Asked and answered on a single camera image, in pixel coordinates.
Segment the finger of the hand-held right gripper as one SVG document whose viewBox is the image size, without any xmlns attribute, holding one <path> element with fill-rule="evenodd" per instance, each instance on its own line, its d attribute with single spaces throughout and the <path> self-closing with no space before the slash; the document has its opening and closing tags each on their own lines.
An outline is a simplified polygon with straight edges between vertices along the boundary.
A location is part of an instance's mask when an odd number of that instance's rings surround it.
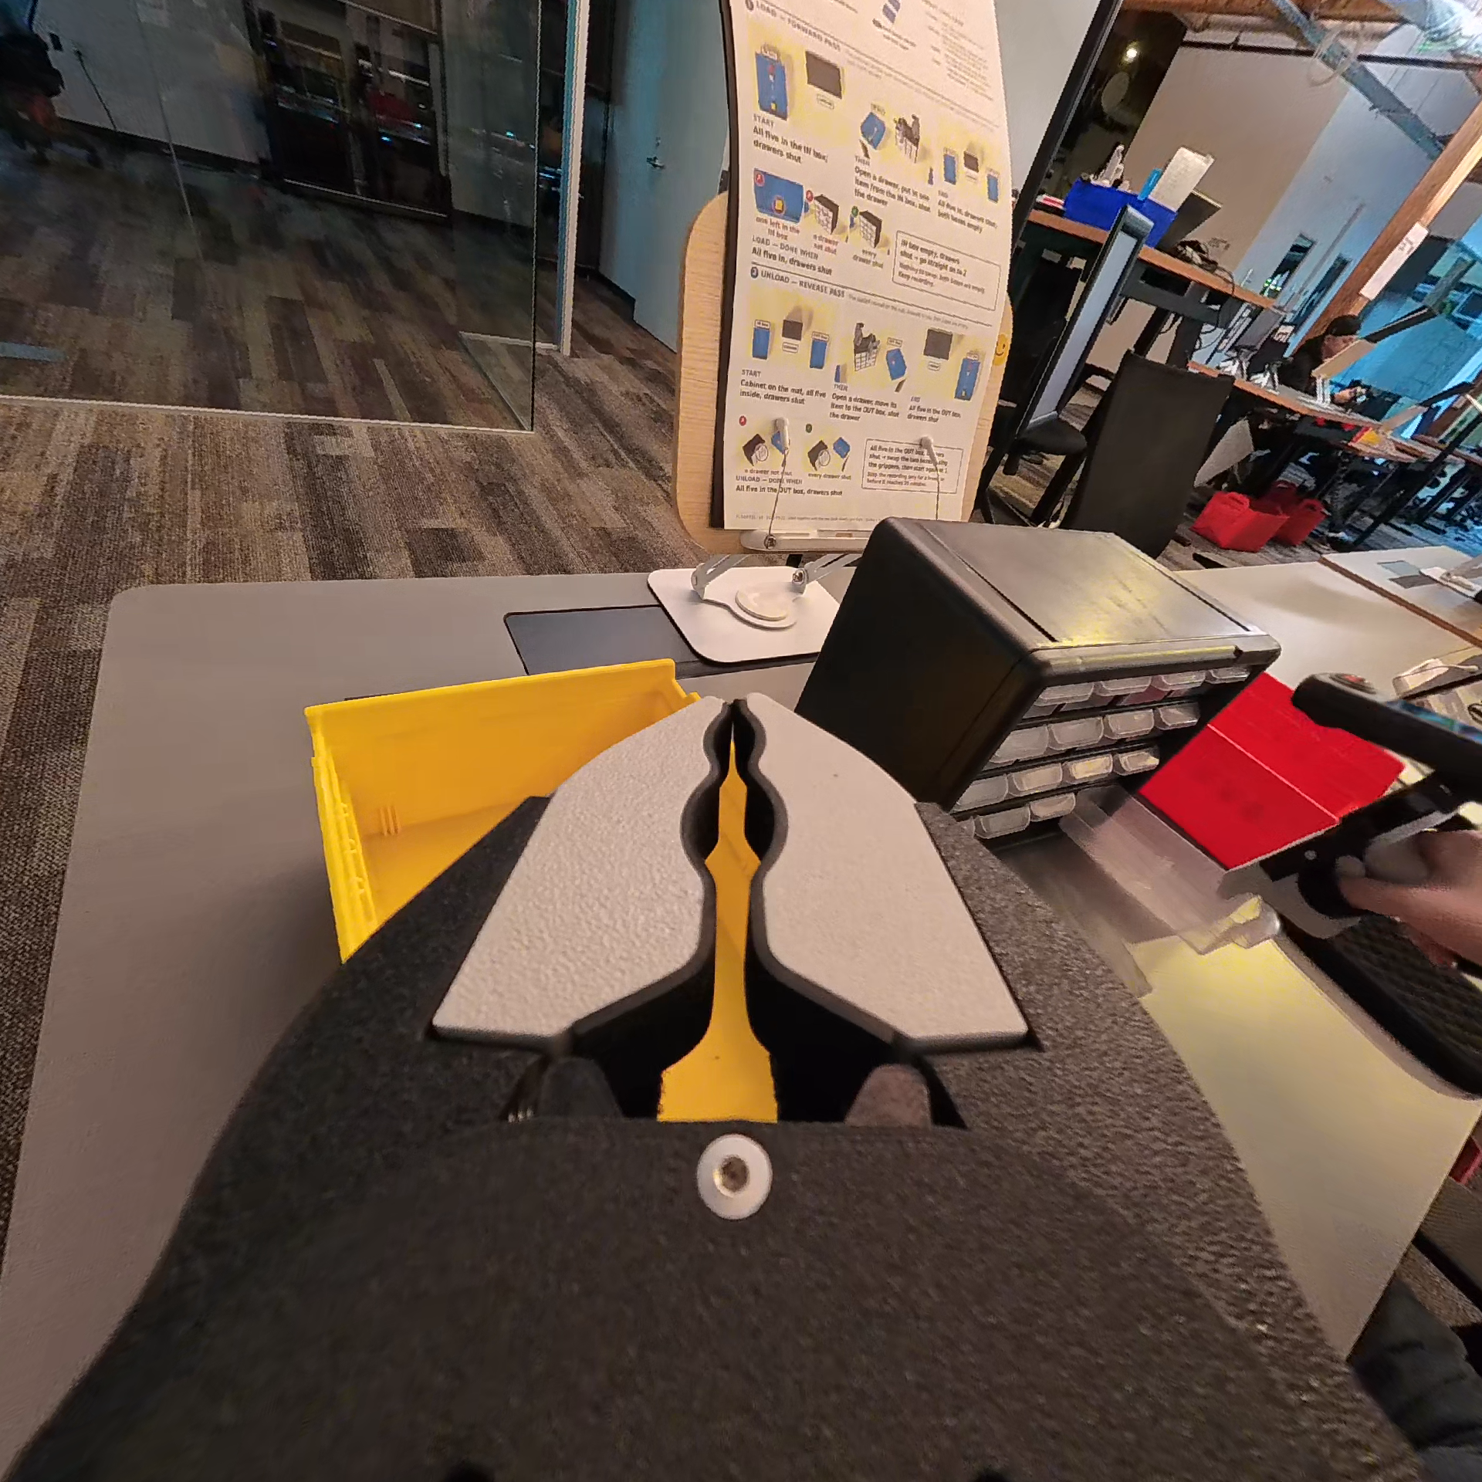
<svg viewBox="0 0 1482 1482">
<path fill-rule="evenodd" d="M 1291 928 L 1311 939 L 1332 939 L 1332 918 L 1318 911 L 1304 895 L 1302 868 L 1272 874 L 1263 865 L 1242 865 L 1223 876 L 1217 895 L 1224 900 L 1258 900 L 1256 918 Z"/>
</svg>

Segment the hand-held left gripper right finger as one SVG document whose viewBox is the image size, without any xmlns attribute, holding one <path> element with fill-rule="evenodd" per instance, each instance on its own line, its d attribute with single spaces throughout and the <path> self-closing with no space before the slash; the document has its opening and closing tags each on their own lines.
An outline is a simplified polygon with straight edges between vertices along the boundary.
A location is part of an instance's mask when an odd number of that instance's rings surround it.
<svg viewBox="0 0 1482 1482">
<path fill-rule="evenodd" d="M 782 1123 L 847 1121 L 864 1082 L 1032 1031 L 916 800 L 845 741 L 753 694 L 737 703 L 757 868 L 746 1013 Z"/>
</svg>

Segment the clear plastic drawer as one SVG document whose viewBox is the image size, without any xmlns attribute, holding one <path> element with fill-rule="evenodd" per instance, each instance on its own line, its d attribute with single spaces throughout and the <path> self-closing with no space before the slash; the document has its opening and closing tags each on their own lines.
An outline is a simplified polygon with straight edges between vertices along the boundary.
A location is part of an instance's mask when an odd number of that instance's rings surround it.
<svg viewBox="0 0 1482 1482">
<path fill-rule="evenodd" d="M 1254 951 L 1283 928 L 1256 918 L 1258 900 L 1217 895 L 1226 867 L 1214 861 L 1140 796 L 1106 786 L 1078 793 L 1060 819 L 1064 837 L 1129 900 L 1154 918 L 1163 937 L 1196 958 L 1223 950 Z"/>
</svg>

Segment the red plastic bin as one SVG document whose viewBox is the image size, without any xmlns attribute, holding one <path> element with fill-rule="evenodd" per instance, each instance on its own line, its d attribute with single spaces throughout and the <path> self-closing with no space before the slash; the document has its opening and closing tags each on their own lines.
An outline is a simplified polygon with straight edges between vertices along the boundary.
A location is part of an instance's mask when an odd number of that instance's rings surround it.
<svg viewBox="0 0 1482 1482">
<path fill-rule="evenodd" d="M 1321 835 L 1383 798 L 1404 763 L 1316 726 L 1291 690 L 1254 678 L 1138 791 L 1143 807 L 1226 870 Z"/>
</svg>

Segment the yellow plastic bin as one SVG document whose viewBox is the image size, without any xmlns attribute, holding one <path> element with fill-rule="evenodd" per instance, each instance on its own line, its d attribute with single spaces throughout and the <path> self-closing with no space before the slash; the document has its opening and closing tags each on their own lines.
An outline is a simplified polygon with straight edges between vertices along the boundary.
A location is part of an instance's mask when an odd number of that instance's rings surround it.
<svg viewBox="0 0 1482 1482">
<path fill-rule="evenodd" d="M 693 704 L 674 660 L 353 697 L 305 711 L 328 898 L 348 960 L 528 798 Z M 716 990 L 697 1047 L 667 1068 L 662 1121 L 778 1119 L 767 1050 L 748 1020 L 748 789 L 718 793 Z"/>
</svg>

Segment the grid of clear drawers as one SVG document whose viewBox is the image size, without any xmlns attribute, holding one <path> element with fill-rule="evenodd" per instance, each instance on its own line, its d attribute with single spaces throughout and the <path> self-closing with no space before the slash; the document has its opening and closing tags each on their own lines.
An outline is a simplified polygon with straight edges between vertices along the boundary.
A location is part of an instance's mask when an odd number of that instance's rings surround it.
<svg viewBox="0 0 1482 1482">
<path fill-rule="evenodd" d="M 1256 676 L 1237 662 L 1050 687 L 949 812 L 986 844 L 1055 828 L 1083 793 L 1140 789 Z"/>
</svg>

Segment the black drawer cabinet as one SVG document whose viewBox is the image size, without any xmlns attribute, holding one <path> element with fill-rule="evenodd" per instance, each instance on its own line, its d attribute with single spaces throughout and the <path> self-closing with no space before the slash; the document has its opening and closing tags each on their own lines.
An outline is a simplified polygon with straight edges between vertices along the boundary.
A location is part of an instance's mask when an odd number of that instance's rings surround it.
<svg viewBox="0 0 1482 1482">
<path fill-rule="evenodd" d="M 1053 685 L 1237 662 L 1263 676 L 1281 651 L 1117 535 L 891 519 L 796 711 L 949 812 Z"/>
</svg>

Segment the dark rectangular desk panel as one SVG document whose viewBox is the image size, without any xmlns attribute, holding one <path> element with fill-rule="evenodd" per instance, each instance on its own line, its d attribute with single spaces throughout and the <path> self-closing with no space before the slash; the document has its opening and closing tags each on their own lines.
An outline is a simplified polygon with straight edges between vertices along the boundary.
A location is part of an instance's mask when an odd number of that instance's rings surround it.
<svg viewBox="0 0 1482 1482">
<path fill-rule="evenodd" d="M 506 632 L 529 676 L 658 660 L 681 680 L 711 671 L 660 606 L 510 613 Z"/>
</svg>

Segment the white metal stand base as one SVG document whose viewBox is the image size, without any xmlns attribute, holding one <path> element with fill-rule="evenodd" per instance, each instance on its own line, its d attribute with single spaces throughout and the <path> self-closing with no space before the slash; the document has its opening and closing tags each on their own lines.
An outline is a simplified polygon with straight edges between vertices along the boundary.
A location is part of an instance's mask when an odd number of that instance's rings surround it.
<svg viewBox="0 0 1482 1482">
<path fill-rule="evenodd" d="M 790 567 L 762 565 L 750 553 L 725 554 L 693 569 L 658 569 L 647 588 L 704 662 L 808 659 L 822 650 L 840 611 L 824 579 L 856 560 L 856 553 L 835 553 Z"/>
</svg>

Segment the black office chair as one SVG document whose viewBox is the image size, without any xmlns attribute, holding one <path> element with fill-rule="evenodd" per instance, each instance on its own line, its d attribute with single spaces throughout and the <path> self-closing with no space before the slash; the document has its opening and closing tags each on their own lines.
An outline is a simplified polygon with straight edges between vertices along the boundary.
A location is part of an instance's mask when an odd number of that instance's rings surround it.
<svg viewBox="0 0 1482 1482">
<path fill-rule="evenodd" d="M 1173 540 L 1235 380 L 1124 357 L 1090 419 L 1060 526 L 1117 535 L 1149 558 Z"/>
</svg>

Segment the person's own leg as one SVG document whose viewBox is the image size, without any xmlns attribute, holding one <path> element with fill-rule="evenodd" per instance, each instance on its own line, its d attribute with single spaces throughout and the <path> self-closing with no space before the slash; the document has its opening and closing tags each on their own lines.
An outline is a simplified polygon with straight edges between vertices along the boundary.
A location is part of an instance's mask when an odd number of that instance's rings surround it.
<svg viewBox="0 0 1482 1482">
<path fill-rule="evenodd" d="M 1396 1278 L 1348 1364 L 1431 1481 L 1480 1479 L 1478 1325 L 1445 1324 Z"/>
</svg>

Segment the rounded wooden backing board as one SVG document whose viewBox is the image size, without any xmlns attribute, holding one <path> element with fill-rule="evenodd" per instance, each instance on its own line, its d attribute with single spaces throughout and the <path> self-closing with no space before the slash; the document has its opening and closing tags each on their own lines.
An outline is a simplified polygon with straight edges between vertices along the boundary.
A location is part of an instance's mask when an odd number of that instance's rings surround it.
<svg viewBox="0 0 1482 1482">
<path fill-rule="evenodd" d="M 819 230 L 810 193 L 759 173 L 697 216 L 679 272 L 672 500 L 713 556 L 861 551 L 887 514 L 965 521 L 1007 364 L 972 304 L 909 279 L 992 286 L 986 258 L 916 235 L 880 247 Z M 790 422 L 787 461 L 769 443 Z M 930 436 L 937 461 L 916 450 Z"/>
</svg>

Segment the wooden top standing desk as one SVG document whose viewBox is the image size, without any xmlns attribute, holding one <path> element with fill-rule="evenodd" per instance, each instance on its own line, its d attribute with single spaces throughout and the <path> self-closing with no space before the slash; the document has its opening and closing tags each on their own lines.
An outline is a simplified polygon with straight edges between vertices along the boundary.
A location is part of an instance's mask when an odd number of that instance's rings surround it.
<svg viewBox="0 0 1482 1482">
<path fill-rule="evenodd" d="M 1048 254 L 1059 254 L 1069 265 L 1089 267 L 1106 242 L 1108 230 L 1067 221 L 1060 214 L 1030 210 L 1022 237 L 1025 274 L 1034 274 Z M 1147 357 L 1159 336 L 1175 329 L 1171 359 L 1186 364 L 1205 329 L 1228 327 L 1237 313 L 1276 311 L 1281 307 L 1254 290 L 1235 284 L 1226 274 L 1200 269 L 1171 253 L 1141 247 L 1138 265 L 1129 272 L 1117 306 L 1138 304 L 1152 316 L 1138 339 L 1138 355 Z"/>
</svg>

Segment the black vertical pole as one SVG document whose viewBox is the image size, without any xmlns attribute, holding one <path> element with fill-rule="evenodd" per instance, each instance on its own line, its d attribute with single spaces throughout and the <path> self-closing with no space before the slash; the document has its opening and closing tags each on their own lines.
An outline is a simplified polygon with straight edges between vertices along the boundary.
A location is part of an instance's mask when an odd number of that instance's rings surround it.
<svg viewBox="0 0 1482 1482">
<path fill-rule="evenodd" d="M 1062 198 L 1126 140 L 1096 101 L 1113 64 L 1120 2 L 995 4 L 1013 156 L 1013 247 L 1029 212 Z"/>
</svg>

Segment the dark storage shelf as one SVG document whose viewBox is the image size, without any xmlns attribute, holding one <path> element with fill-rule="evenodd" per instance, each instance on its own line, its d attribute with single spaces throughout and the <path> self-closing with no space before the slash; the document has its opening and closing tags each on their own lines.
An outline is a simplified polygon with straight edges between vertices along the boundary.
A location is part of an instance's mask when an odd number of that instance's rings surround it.
<svg viewBox="0 0 1482 1482">
<path fill-rule="evenodd" d="M 245 4 L 245 18 L 282 182 L 450 217 L 438 4 L 263 2 Z"/>
</svg>

